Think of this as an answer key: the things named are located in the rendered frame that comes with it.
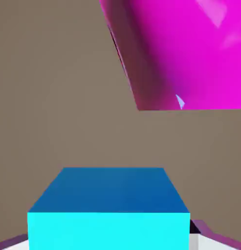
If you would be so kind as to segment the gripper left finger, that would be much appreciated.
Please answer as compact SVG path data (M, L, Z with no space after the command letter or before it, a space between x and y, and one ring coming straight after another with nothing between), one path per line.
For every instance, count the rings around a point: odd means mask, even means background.
M13 238L4 240L4 241L0 242L0 250L3 250L3 249L10 247L10 246L14 246L18 243L26 241L27 239L28 239L28 234L21 234L21 235L15 236Z

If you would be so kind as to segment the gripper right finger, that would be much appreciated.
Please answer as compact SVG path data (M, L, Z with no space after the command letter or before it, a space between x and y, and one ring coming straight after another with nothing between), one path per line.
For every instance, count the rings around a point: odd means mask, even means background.
M203 220L191 220L189 250L241 250L241 242L214 233Z

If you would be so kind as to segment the small cyan cube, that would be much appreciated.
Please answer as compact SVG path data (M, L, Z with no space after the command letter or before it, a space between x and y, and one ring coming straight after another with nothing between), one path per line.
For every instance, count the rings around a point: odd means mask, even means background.
M190 213L161 167L66 167L27 214L29 250L189 250Z

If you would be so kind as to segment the large magenta box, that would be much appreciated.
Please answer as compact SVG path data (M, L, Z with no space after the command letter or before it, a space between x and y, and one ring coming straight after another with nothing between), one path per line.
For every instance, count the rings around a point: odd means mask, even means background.
M99 0L139 110L241 109L241 0Z

